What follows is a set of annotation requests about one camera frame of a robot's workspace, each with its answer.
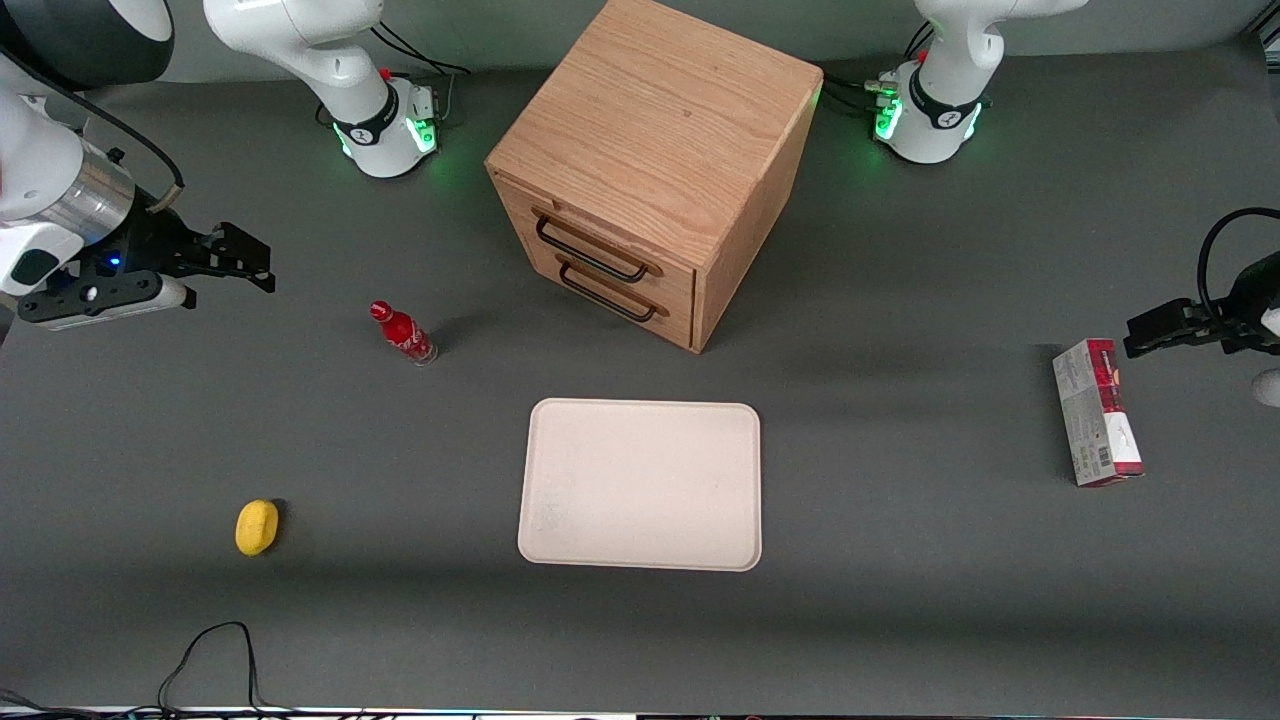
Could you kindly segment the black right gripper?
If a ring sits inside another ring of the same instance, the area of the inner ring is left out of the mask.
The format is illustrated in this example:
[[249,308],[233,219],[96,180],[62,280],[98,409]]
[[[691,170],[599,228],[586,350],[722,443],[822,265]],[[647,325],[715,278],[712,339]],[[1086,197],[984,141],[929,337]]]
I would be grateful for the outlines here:
[[276,291],[268,245],[229,222],[201,234],[173,210],[131,209],[118,228],[79,251],[78,263],[79,282],[108,288],[141,290],[160,284],[163,277],[207,275]]

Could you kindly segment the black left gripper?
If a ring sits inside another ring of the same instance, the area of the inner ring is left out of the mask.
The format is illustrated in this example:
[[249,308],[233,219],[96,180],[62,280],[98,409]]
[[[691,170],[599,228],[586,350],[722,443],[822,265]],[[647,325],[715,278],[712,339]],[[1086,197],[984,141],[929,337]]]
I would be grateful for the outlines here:
[[1129,359],[1143,357],[1161,348],[1197,347],[1220,343],[1225,354],[1252,350],[1279,355],[1277,297],[1279,254],[1248,265],[1235,278],[1226,296],[1210,297],[1208,255],[1202,254],[1196,268],[1196,288],[1208,318],[1206,327],[1199,305],[1190,299],[1172,299],[1126,322],[1124,338]]

